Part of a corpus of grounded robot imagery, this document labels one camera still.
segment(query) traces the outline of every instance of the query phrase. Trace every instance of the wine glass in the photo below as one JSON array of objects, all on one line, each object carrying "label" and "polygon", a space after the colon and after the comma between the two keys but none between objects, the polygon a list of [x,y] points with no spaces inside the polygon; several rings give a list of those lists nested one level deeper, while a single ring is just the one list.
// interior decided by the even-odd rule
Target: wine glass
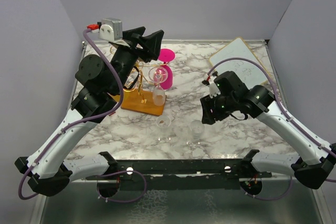
[{"label": "wine glass", "polygon": [[154,67],[148,73],[149,79],[155,84],[153,90],[153,102],[156,106],[162,106],[165,103],[166,95],[160,83],[168,78],[168,72],[163,67]]}]

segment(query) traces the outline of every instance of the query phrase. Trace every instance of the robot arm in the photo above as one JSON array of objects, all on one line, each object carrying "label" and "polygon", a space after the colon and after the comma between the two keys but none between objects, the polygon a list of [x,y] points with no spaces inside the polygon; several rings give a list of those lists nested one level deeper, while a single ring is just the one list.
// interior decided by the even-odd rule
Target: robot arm
[{"label": "robot arm", "polygon": [[[18,170],[30,177],[28,184],[31,189],[46,196],[59,193],[71,181],[102,175],[113,165],[113,158],[108,153],[80,161],[67,161],[65,158],[104,119],[103,115],[107,115],[115,107],[117,103],[111,95],[120,94],[118,81],[122,86],[125,84],[136,61],[140,59],[150,62],[158,59],[164,34],[159,30],[143,37],[145,27],[122,31],[121,21],[112,18],[103,19],[88,28],[94,32],[99,31],[99,38],[118,47],[110,63],[119,80],[98,55],[84,57],[75,75],[84,87],[71,103],[71,109],[41,148],[29,157],[16,160]],[[73,122],[78,121],[83,122],[72,126]],[[36,164],[41,153],[44,154]]]},{"label": "robot arm", "polygon": [[306,133],[315,138],[319,146],[292,124],[294,117],[285,117],[276,104],[275,96],[263,86],[248,90],[232,72],[224,72],[213,81],[206,81],[210,94],[201,98],[204,124],[213,124],[240,111],[250,115],[277,132],[298,155],[265,154],[255,151],[250,161],[258,172],[275,172],[295,176],[307,187],[318,189],[330,174],[336,162],[334,145],[319,138],[295,119]]}]

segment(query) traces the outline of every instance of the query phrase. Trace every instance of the orange wooden base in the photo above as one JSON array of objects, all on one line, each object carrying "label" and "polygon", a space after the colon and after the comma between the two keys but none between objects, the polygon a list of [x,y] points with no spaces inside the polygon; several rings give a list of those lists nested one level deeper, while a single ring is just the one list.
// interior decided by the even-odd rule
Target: orange wooden base
[{"label": "orange wooden base", "polygon": [[[121,108],[149,115],[162,115],[165,104],[156,106],[153,102],[153,93],[151,91],[142,90],[141,93],[143,95],[139,95],[137,90],[124,92],[124,100],[121,104]],[[119,100],[119,96],[113,98],[116,101]]]}]

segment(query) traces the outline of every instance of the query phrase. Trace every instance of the gray wall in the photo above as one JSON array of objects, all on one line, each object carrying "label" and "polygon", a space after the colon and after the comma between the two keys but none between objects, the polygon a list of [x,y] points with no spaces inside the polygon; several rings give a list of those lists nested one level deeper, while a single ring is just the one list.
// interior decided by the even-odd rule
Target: gray wall
[{"label": "gray wall", "polygon": [[[315,133],[336,142],[336,0],[293,0],[269,49],[289,110]],[[336,178],[336,171],[330,176]],[[336,222],[336,184],[324,183]]]},{"label": "gray wall", "polygon": [[81,40],[59,0],[0,6],[0,222],[21,224],[34,200],[18,198],[14,161],[38,149],[65,115]]},{"label": "gray wall", "polygon": [[170,39],[271,38],[291,0],[61,0],[76,31],[117,17]]}]

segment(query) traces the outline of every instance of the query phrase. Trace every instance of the glass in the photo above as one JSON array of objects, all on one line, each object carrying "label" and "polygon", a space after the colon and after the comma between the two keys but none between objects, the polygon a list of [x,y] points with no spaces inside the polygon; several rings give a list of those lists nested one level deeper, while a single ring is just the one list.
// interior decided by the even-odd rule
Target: glass
[{"label": "glass", "polygon": [[204,133],[204,124],[200,120],[194,120],[189,125],[190,133],[193,139],[200,139]]},{"label": "glass", "polygon": [[156,106],[162,106],[165,103],[166,95],[160,83],[168,78],[168,72],[163,67],[152,68],[148,73],[149,79],[155,84],[153,90],[153,102]]},{"label": "glass", "polygon": [[171,133],[171,124],[172,121],[166,115],[160,115],[156,119],[156,138],[159,141],[162,140],[170,140],[170,133]]}]

